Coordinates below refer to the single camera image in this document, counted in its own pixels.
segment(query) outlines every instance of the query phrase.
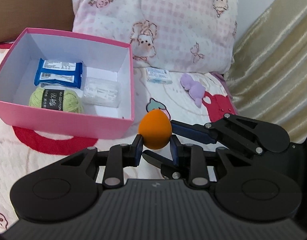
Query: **black yarn label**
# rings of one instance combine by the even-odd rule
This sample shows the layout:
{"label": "black yarn label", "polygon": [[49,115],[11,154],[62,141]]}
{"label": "black yarn label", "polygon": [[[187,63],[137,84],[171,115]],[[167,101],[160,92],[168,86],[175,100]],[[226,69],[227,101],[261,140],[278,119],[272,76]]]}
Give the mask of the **black yarn label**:
{"label": "black yarn label", "polygon": [[64,90],[45,89],[41,100],[41,108],[62,111]]}

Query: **blue wipes package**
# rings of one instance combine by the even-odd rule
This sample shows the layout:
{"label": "blue wipes package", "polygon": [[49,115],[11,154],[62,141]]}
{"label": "blue wipes package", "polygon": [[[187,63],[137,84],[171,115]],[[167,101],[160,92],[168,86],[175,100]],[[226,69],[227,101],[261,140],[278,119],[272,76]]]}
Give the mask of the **blue wipes package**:
{"label": "blue wipes package", "polygon": [[83,64],[81,62],[69,63],[41,58],[35,76],[35,86],[43,83],[80,88],[82,73]]}

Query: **open storage box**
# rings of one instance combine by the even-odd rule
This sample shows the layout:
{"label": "open storage box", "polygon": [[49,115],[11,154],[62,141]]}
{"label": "open storage box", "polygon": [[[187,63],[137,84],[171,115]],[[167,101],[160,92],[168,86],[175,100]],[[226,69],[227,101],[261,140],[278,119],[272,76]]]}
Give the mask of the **open storage box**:
{"label": "open storage box", "polygon": [[[84,105],[84,114],[77,114],[28,106],[36,89],[34,78],[40,58],[82,62],[81,90],[86,77],[119,82],[119,107]],[[72,32],[25,29],[0,64],[0,118],[8,125],[49,133],[121,138],[134,121],[130,44]]]}

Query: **orange makeup sponge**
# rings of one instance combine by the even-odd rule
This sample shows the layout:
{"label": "orange makeup sponge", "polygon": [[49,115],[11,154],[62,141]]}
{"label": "orange makeup sponge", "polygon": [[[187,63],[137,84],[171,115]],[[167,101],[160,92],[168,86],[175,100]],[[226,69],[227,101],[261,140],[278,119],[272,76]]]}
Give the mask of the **orange makeup sponge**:
{"label": "orange makeup sponge", "polygon": [[151,110],[141,120],[138,133],[144,139],[144,146],[152,150],[164,148],[172,134],[169,118],[160,109]]}

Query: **curtain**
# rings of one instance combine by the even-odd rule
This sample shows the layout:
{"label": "curtain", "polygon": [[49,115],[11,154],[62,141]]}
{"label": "curtain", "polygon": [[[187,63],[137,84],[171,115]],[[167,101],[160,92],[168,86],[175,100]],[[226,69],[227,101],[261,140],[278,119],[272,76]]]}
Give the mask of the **curtain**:
{"label": "curtain", "polygon": [[307,136],[307,0],[275,0],[234,47],[224,75],[239,114]]}

